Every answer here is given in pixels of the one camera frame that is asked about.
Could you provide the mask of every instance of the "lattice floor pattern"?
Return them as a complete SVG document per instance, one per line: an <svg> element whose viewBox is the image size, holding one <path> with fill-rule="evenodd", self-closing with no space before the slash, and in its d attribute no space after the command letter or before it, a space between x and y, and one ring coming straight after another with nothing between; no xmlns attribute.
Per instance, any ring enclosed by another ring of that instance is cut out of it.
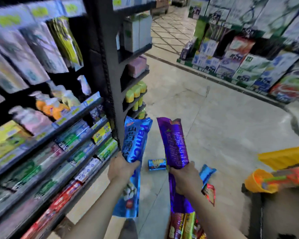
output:
<svg viewBox="0 0 299 239"><path fill-rule="evenodd" d="M153 20L151 33L155 47L180 54L184 45L192 39L196 20L187 17L187 7L174 9L173 13Z"/></svg>

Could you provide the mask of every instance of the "blue snack bag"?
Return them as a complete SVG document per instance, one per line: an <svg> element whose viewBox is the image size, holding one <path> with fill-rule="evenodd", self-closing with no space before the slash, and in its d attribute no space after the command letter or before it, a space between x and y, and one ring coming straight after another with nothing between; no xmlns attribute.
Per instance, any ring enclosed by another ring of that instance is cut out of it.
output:
<svg viewBox="0 0 299 239"><path fill-rule="evenodd" d="M203 165L203 167L201 168L201 171L199 172L199 176L200 176L201 180L203 181L204 186L207 184L211 175L213 173L215 173L216 171L217 171L217 169L212 169L212 168L208 167L206 164Z"/></svg>
<svg viewBox="0 0 299 239"><path fill-rule="evenodd" d="M126 117L125 137L122 146L122 154L126 161L139 160L142 165L143 153L147 142L147 134L150 131L153 120L142 120ZM141 186L141 166L139 166L130 182L125 187L123 194L114 207L113 215L126 218L138 217L139 199Z"/></svg>

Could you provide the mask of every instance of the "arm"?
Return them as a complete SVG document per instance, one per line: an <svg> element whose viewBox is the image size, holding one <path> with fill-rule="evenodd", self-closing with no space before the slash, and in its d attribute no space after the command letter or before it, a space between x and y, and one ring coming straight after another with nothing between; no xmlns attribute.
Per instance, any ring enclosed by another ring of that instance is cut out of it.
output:
<svg viewBox="0 0 299 239"><path fill-rule="evenodd" d="M170 173L175 177L177 192L183 194L195 209L208 239L246 239L201 193L203 181L195 169L194 162L182 169L171 168Z"/></svg>
<svg viewBox="0 0 299 239"><path fill-rule="evenodd" d="M77 239L82 236L85 239L104 238L113 209L139 164L139 161L128 163L120 152L117 157L112 158L108 171L110 184L87 213L71 229L66 239Z"/></svg>

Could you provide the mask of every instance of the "purple snack bag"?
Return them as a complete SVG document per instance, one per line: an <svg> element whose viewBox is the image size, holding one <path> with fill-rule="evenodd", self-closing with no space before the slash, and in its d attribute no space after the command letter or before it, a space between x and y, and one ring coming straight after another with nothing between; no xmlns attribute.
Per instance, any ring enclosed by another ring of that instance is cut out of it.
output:
<svg viewBox="0 0 299 239"><path fill-rule="evenodd" d="M166 117L158 117L157 123L163 139L167 165L175 169L183 168L189 163L189 160L180 119L172 121ZM171 173L168 173L168 180L171 211L174 213L192 213L194 209L189 201L183 195L176 193L176 182Z"/></svg>

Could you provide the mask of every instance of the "left hand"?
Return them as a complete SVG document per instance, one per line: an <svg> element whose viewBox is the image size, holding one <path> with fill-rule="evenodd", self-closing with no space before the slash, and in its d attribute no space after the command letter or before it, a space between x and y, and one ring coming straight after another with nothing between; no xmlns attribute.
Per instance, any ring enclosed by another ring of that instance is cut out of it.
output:
<svg viewBox="0 0 299 239"><path fill-rule="evenodd" d="M127 184L130 177L134 174L135 169L139 165L140 161L135 161L133 163L127 162L122 153L119 152L115 158L111 159L107 176L110 181L114 178L118 178Z"/></svg>

